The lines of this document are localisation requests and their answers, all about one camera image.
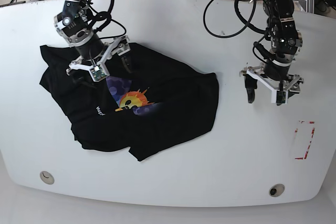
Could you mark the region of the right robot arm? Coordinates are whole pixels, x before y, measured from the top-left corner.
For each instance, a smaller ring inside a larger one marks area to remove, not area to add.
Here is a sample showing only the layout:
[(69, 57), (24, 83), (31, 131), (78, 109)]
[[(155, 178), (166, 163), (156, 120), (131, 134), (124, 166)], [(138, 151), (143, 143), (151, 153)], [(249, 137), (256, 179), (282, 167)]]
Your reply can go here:
[(57, 33), (62, 36), (79, 56), (72, 60), (66, 70), (68, 76), (75, 80), (83, 80), (77, 71), (87, 72), (92, 82), (106, 79), (110, 73), (106, 62), (118, 56), (127, 72), (131, 72), (129, 38), (125, 33), (112, 36), (112, 42), (104, 42), (98, 33), (112, 21), (114, 1), (110, 0), (107, 11), (98, 12), (92, 7), (91, 0), (65, 0), (61, 13), (55, 16), (54, 25)]

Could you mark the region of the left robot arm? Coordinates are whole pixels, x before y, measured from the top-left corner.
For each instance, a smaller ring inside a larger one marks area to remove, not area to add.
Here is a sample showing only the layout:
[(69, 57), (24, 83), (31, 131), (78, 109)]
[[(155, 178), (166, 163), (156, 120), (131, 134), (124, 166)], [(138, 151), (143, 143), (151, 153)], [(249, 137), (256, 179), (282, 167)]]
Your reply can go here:
[(262, 0), (265, 14), (268, 16), (267, 27), (261, 30), (255, 27), (251, 20), (245, 19), (239, 11), (239, 1), (235, 0), (234, 9), (243, 28), (231, 35), (218, 35), (218, 38), (227, 39), (241, 34), (250, 28), (262, 35), (262, 40), (271, 42), (271, 49), (267, 50), (261, 40), (254, 42), (253, 54), (261, 64), (256, 67), (245, 67), (239, 74), (244, 77), (248, 103), (255, 100), (257, 83), (262, 83), (271, 91), (271, 102), (280, 106), (287, 104), (288, 99), (300, 93), (300, 86), (304, 83), (303, 77), (298, 74), (289, 74), (288, 71), (295, 56), (300, 51), (303, 40), (301, 32), (296, 29), (293, 13), (295, 5), (293, 0)]

